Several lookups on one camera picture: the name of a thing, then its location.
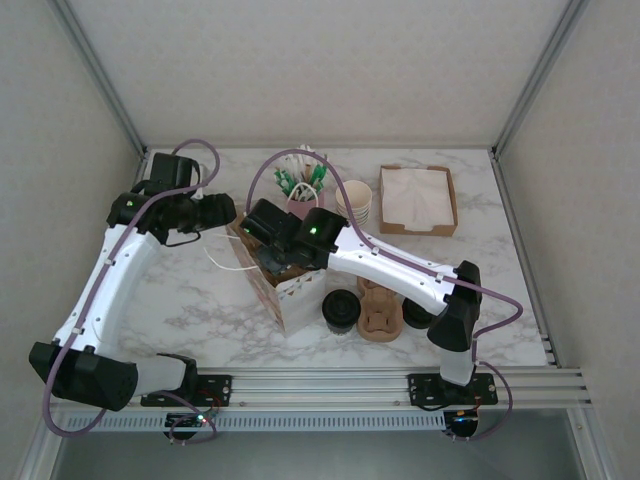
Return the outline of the brown cardboard tray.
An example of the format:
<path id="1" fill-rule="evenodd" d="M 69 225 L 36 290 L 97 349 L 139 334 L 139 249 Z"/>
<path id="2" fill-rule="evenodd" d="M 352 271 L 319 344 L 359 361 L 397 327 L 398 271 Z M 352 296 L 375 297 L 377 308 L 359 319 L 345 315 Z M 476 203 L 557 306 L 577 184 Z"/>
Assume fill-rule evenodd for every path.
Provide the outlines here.
<path id="1" fill-rule="evenodd" d="M 458 210 L 451 171 L 383 165 L 380 169 L 380 232 L 451 237 Z"/>

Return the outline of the black mount plate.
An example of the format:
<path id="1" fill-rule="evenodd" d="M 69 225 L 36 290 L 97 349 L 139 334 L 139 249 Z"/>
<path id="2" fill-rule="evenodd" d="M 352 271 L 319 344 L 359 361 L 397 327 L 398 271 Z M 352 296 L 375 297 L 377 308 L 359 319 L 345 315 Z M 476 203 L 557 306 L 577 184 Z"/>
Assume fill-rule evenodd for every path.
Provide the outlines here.
<path id="1" fill-rule="evenodd" d="M 231 375 L 199 374 L 195 380 L 188 380 L 171 393 L 198 408 L 227 407 L 232 393 L 232 381 Z M 157 393 L 142 396 L 140 403 L 143 407 L 182 406 L 177 400 Z"/>
<path id="2" fill-rule="evenodd" d="M 494 377 L 489 373 L 474 373 L 465 386 L 447 382 L 438 373 L 409 374 L 407 381 L 412 406 L 446 408 L 498 403 Z"/>

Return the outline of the small circuit board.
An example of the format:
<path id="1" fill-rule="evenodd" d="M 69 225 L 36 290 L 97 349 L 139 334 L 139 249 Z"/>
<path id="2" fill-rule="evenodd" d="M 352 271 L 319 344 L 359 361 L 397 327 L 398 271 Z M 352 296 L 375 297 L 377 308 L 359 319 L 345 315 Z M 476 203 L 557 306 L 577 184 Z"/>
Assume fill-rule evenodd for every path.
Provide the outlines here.
<path id="1" fill-rule="evenodd" d="M 199 429 L 209 425 L 209 419 L 204 414 L 197 413 L 167 413 L 164 421 L 165 428 Z"/>
<path id="2" fill-rule="evenodd" d="M 447 411 L 444 416 L 447 429 L 457 436 L 472 436 L 478 428 L 479 417 L 476 409 Z"/>

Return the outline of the black plastic cup lid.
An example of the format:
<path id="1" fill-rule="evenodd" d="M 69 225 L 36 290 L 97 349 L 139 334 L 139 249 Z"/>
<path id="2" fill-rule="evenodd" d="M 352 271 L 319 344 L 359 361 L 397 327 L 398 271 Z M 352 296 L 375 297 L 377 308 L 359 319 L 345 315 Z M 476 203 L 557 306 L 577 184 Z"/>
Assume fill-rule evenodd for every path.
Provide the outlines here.
<path id="1" fill-rule="evenodd" d="M 322 314 L 325 321 L 331 326 L 352 326 L 358 321 L 361 314 L 360 300 L 349 290 L 334 290 L 324 298 Z"/>
<path id="2" fill-rule="evenodd" d="M 402 312 L 405 323 L 414 329 L 428 329 L 434 320 L 433 314 L 427 312 L 409 298 L 403 300 Z"/>

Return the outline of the aluminium table side rail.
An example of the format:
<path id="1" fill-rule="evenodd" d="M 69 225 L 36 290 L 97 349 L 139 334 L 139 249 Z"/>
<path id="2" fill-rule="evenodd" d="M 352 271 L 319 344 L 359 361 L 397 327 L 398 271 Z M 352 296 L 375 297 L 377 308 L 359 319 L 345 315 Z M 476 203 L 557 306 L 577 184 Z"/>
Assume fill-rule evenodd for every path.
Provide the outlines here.
<path id="1" fill-rule="evenodd" d="M 140 158 L 137 169 L 136 169 L 133 186 L 131 187 L 131 192 L 140 193 L 141 191 L 144 190 L 144 186 L 147 182 L 146 170 L 147 170 L 149 159 L 150 159 L 150 151 L 147 147 L 145 147 L 143 150 L 142 157 Z"/>
<path id="2" fill-rule="evenodd" d="M 534 278 L 529 255 L 525 247 L 524 238 L 518 223 L 516 211 L 514 208 L 514 204 L 512 202 L 512 198 L 511 198 L 507 183 L 506 183 L 506 178 L 503 173 L 502 166 L 500 165 L 493 148 L 490 148 L 488 150 L 488 156 L 489 156 L 492 171 L 495 177 L 496 185 L 500 194 L 500 198 L 503 204 L 503 208 L 505 210 L 510 232 L 514 241 L 516 254 L 517 254 L 520 268 L 523 274 L 524 282 L 527 288 L 533 316 L 536 320 L 536 324 L 538 326 L 538 330 L 541 335 L 543 345 L 545 348 L 547 363 L 554 367 L 560 367 L 561 364 L 558 362 L 558 357 L 557 357 L 556 349 L 554 346 L 554 342 L 549 333 L 548 322 L 545 316 L 544 307 L 541 302 L 541 297 L 540 297 L 539 290 Z"/>

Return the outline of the black left mount plate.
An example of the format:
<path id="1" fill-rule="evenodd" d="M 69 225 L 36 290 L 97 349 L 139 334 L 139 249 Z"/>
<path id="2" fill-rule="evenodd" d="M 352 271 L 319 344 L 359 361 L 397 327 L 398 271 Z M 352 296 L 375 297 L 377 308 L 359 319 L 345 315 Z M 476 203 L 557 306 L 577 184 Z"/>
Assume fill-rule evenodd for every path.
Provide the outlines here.
<path id="1" fill-rule="evenodd" d="M 198 408 L 227 407 L 232 393 L 232 381 L 231 375 L 199 374 L 195 380 L 188 380 L 171 393 Z M 182 406 L 177 400 L 157 393 L 142 396 L 140 403 L 143 407 Z"/>

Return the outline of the black right mount plate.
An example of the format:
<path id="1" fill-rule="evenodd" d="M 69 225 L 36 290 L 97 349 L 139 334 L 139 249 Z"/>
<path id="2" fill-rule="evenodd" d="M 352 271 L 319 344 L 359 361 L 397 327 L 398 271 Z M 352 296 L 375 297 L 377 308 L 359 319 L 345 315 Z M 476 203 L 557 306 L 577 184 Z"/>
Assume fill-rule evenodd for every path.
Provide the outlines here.
<path id="1" fill-rule="evenodd" d="M 489 373 L 474 373 L 465 386 L 447 382 L 438 373 L 409 374 L 407 381 L 412 406 L 446 408 L 498 403 L 494 377 Z"/>

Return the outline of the pink cup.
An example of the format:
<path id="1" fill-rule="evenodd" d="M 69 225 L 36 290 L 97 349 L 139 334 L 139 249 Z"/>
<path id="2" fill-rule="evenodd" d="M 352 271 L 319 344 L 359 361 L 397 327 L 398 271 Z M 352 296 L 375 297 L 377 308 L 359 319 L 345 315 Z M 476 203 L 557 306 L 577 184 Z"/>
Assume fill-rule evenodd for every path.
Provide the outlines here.
<path id="1" fill-rule="evenodd" d="M 324 196 L 323 191 L 312 190 L 306 186 L 299 186 L 294 192 L 289 194 L 285 202 L 285 210 L 300 219 L 304 219 L 312 208 L 324 206 Z"/>

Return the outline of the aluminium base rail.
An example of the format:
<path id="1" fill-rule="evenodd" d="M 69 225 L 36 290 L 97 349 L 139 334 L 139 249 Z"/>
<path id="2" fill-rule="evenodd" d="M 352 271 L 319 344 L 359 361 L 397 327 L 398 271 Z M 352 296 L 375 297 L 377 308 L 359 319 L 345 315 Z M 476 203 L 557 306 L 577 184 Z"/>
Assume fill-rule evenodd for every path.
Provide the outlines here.
<path id="1" fill-rule="evenodd" d="M 211 368 L 207 375 L 231 375 L 228 409 L 244 410 L 401 410 L 410 407 L 407 376 L 436 373 L 416 368 Z M 516 408 L 591 407 L 579 369 L 500 367 L 494 375 L 495 408 L 507 405 L 510 388 Z"/>

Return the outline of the aluminium frame post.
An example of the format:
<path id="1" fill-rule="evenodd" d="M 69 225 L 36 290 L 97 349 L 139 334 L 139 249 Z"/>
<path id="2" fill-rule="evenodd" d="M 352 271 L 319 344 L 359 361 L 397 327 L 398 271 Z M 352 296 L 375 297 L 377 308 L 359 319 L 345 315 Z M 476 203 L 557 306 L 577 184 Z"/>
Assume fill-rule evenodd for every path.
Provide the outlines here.
<path id="1" fill-rule="evenodd" d="M 559 19 L 555 23 L 537 60 L 534 62 L 534 66 L 514 106 L 490 149 L 491 157 L 495 161 L 498 161 L 506 152 L 590 3 L 591 0 L 567 0 Z"/>
<path id="2" fill-rule="evenodd" d="M 127 141 L 139 157 L 144 157 L 147 147 L 138 133 L 131 116 L 116 91 L 113 82 L 101 61 L 97 51 L 82 26 L 70 0 L 45 0 L 58 19 L 62 29 L 69 38 L 72 47 L 84 64 L 89 76 L 96 85 L 116 123 L 124 133 Z"/>

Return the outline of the white patterned paper bag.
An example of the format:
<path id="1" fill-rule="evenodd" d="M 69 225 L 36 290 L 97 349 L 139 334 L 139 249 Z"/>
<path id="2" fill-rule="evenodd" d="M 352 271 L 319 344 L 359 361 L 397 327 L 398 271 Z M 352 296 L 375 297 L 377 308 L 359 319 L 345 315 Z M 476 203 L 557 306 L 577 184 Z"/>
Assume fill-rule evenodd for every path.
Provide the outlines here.
<path id="1" fill-rule="evenodd" d="M 225 226 L 225 232 L 217 237 L 229 241 L 237 266 L 220 263 L 203 248 L 208 260 L 219 270 L 242 273 L 253 289 L 260 303 L 278 325 L 285 336 L 297 333 L 321 317 L 321 303 L 326 294 L 327 275 L 325 271 L 311 271 L 272 287 L 259 269 L 257 250 L 260 244 L 240 231 L 240 221 L 244 218 L 244 202 L 236 202 L 237 218 Z"/>

